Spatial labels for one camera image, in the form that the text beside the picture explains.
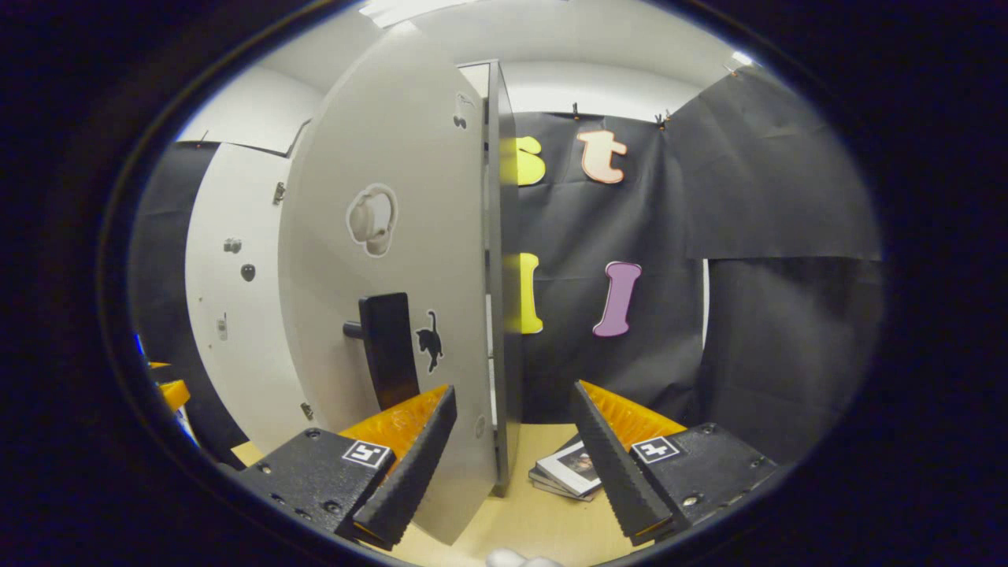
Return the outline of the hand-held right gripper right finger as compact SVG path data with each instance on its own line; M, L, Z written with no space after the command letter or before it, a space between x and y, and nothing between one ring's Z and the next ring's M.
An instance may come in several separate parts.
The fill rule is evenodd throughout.
M779 475L779 465L720 424L691 428L577 381L570 413L621 531L635 546L724 516Z

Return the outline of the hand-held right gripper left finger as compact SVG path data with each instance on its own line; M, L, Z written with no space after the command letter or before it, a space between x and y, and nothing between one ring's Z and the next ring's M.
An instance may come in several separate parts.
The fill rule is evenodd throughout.
M316 532L389 551L421 504L456 420L456 391L439 385L339 433L306 428L236 479Z

